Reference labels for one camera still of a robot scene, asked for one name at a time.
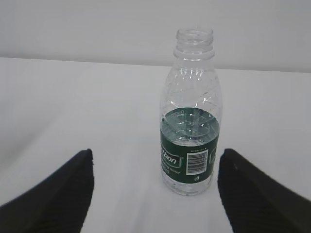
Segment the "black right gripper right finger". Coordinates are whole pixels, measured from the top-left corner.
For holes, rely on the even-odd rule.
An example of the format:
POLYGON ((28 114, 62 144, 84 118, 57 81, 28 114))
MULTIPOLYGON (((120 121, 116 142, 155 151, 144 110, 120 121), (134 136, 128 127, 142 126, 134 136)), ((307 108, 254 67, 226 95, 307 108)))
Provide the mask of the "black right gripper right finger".
POLYGON ((309 233, 311 202, 233 149, 220 157, 218 191, 235 233, 309 233))

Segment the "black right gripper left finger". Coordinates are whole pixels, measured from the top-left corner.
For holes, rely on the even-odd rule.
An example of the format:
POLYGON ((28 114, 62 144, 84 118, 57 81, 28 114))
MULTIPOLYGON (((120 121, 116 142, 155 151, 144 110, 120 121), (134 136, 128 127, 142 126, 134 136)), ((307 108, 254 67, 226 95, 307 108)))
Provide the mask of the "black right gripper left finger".
POLYGON ((0 207, 2 233, 79 233, 94 191, 92 150, 78 152, 45 180, 0 207))

